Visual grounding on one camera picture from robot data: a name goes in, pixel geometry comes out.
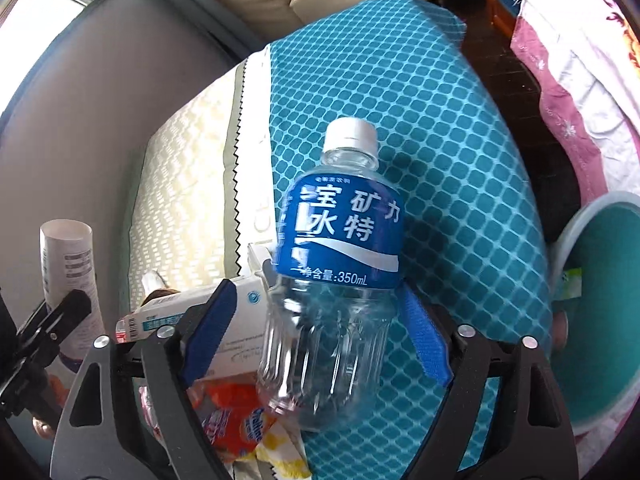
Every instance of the teal patterned cushion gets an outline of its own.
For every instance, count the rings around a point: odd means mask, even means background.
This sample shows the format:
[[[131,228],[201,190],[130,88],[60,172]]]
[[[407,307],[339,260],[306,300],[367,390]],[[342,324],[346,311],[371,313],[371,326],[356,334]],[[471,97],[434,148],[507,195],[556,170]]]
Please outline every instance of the teal patterned cushion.
[[[370,121],[380,138],[380,173],[406,203],[405,275],[488,337],[531,334],[548,350],[545,246],[534,198],[504,121],[458,49],[463,34],[455,16],[432,4],[369,0],[274,42],[276,204],[318,163],[331,120]],[[463,466],[479,457],[496,391],[489,381]],[[374,413],[305,436],[314,477],[398,480],[443,394],[396,320]]]

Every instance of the snack wrapper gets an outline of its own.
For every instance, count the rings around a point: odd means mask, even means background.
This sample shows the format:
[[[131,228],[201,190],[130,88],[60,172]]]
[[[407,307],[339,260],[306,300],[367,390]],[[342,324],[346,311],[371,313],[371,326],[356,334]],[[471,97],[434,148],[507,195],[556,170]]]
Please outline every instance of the snack wrapper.
[[[300,430],[285,428],[279,420],[256,446],[255,457],[271,464],[276,480],[311,480]]]
[[[245,383],[199,380],[187,394],[205,435],[225,463],[252,453],[276,420],[258,400],[255,377],[247,377]],[[162,442],[146,386],[140,387],[140,398],[145,420]]]

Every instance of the blue bottle label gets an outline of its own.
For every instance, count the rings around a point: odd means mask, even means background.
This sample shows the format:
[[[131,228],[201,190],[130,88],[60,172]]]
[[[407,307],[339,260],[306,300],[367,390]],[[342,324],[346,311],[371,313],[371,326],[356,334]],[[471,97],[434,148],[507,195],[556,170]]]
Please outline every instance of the blue bottle label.
[[[335,173],[304,176],[285,197],[276,270],[302,280],[395,288],[403,219],[400,195],[385,184]]]

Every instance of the white plastic bottle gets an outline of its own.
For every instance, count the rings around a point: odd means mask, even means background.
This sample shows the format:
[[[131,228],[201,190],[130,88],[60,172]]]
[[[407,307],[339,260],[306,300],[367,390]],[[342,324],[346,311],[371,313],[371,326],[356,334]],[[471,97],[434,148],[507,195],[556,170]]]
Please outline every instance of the white plastic bottle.
[[[60,360],[77,373],[95,338],[104,334],[95,283],[92,229],[76,220],[51,220],[40,227],[40,263],[44,298],[55,309],[78,288],[91,300],[91,313],[60,345]]]
[[[258,371],[265,406],[319,431],[375,399],[396,313],[404,207],[372,124],[328,125],[322,164],[289,187]]]

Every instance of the window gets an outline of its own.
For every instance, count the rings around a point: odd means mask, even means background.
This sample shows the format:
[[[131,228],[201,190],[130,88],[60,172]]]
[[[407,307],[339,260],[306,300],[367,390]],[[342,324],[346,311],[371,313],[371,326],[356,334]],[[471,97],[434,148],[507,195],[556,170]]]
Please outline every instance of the window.
[[[18,0],[0,27],[0,112],[49,43],[84,9],[73,0]]]

